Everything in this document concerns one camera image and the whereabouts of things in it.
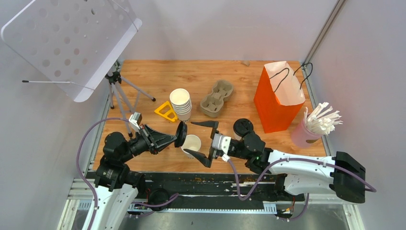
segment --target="tripod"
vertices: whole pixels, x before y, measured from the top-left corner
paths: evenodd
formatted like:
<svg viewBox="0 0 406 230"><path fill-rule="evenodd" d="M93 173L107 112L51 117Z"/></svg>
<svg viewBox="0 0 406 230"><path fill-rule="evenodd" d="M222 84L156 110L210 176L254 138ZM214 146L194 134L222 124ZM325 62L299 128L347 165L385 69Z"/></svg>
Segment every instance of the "tripod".
<svg viewBox="0 0 406 230"><path fill-rule="evenodd" d="M118 71L115 71L115 72L109 71L106 74L105 78L109 81L110 108L114 109L114 104L113 104L113 95L114 95L115 98L117 99L118 107L120 108L121 115L124 119L127 119L127 117L125 116L126 111L124 110L123 105L121 104L120 95L121 95L121 98L123 99L124 103L130 109L131 113L135 113L135 108L137 107L138 99L139 99L139 96L141 93L143 95L147 96L153 102L156 100L155 97L149 95L148 93L146 93L145 91L143 91L142 89L140 89L136 85L134 85L132 82L130 82L128 79L121 76L120 72L118 72ZM127 96L125 95L123 89L120 86L122 80L138 91L134 106L131 106L130 101L128 100ZM127 128L129 137L133 137L133 133L131 132L130 126L127 122L125 123L125 126Z"/></svg>

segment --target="paper bag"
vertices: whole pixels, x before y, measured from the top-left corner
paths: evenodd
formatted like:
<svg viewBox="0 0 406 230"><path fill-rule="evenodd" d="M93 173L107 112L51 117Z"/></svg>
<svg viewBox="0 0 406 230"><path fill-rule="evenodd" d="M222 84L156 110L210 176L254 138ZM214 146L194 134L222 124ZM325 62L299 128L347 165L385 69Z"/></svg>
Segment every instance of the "paper bag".
<svg viewBox="0 0 406 230"><path fill-rule="evenodd" d="M264 132L287 130L305 103L304 96L286 61L265 64L254 97Z"/></svg>

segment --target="bundle of straws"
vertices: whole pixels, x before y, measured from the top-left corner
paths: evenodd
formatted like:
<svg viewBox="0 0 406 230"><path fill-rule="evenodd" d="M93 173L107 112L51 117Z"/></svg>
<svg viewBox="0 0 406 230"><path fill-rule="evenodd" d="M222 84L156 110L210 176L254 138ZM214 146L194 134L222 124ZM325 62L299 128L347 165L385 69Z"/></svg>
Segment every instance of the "bundle of straws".
<svg viewBox="0 0 406 230"><path fill-rule="evenodd" d="M306 128L312 133L328 135L335 129L336 125L341 125L343 123L342 121L338 121L341 118L341 116L338 114L340 111L329 113L333 111L332 106L323 111L323 109L325 109L327 106L327 102L319 103L318 106L309 115L308 109L306 107L303 121Z"/></svg>

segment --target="yellow triangular object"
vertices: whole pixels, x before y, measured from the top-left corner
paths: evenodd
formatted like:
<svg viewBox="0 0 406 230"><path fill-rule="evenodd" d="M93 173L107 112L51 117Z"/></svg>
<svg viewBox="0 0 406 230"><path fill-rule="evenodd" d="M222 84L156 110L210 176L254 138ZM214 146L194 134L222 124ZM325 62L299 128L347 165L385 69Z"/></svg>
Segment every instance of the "yellow triangular object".
<svg viewBox="0 0 406 230"><path fill-rule="evenodd" d="M160 113L160 111L161 111L163 108L165 108L166 106L169 106L169 110L168 110L166 113L164 113L164 114ZM158 114L159 116L168 119L168 120L171 121L171 122L175 122L175 121L178 119L178 116L176 116L176 113L175 113L175 111L173 110L172 105L170 104L169 101L166 101L164 104L162 104L162 105L161 105L160 107L158 107L156 110L154 110L154 112L155 112L156 114ZM174 118L169 118L169 117L168 117L169 114L173 114L173 115L175 115L175 117L174 117Z"/></svg>

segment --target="wooden tabletop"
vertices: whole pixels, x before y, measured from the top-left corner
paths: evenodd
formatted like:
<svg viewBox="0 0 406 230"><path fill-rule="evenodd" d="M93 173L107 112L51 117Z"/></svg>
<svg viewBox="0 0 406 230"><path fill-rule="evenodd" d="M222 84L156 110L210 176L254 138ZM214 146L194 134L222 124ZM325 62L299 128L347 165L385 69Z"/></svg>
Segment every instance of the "wooden tabletop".
<svg viewBox="0 0 406 230"><path fill-rule="evenodd" d="M155 114L154 110L169 100L169 94L172 90L184 88L191 96L191 121L217 120L220 123L218 127L219 132L226 136L233 137L233 123L239 118L247 118L253 123L254 131L266 142L266 147L305 156L325 156L326 153L321 140L318 140L310 148L301 149L295 146L290 139L290 133L303 118L305 107L308 107L310 111L312 110L306 87L303 87L306 102L288 130L264 134L253 99L263 65L270 62L271 61L251 61L250 66L247 67L242 65L240 61L223 60L126 60L121 75L157 99L153 102L144 95L141 95L136 108L137 112L142 113L142 123L148 124L156 131L171 135L175 134L179 122L172 123ZM294 70L300 67L298 61L289 61L289 65ZM298 71L296 76L301 82L303 79L302 72ZM203 97L211 92L214 83L220 79L232 83L234 85L234 93L230 100L225 102L220 116L213 119L200 112L199 104ZM121 86L131 103L134 104L137 91L125 82L122 82ZM109 110L108 117L121 117L115 99L114 105L115 109ZM202 147L200 152L207 155L211 144L211 129L192 125L190 122L187 122L187 125L188 134L195 134L201 139ZM109 133L114 131L119 131L128 138L125 125L122 121L107 121L95 158L95 170L99 166L99 161L103 156L102 149L104 139ZM245 160L235 158L232 160L236 165L238 173L252 173L244 166ZM173 144L158 155L144 152L126 164L128 164L131 170L138 172L233 172L230 165L221 159L213 160L211 168L205 168L196 159L187 158L185 153L183 153L180 148L175 148Z"/></svg>

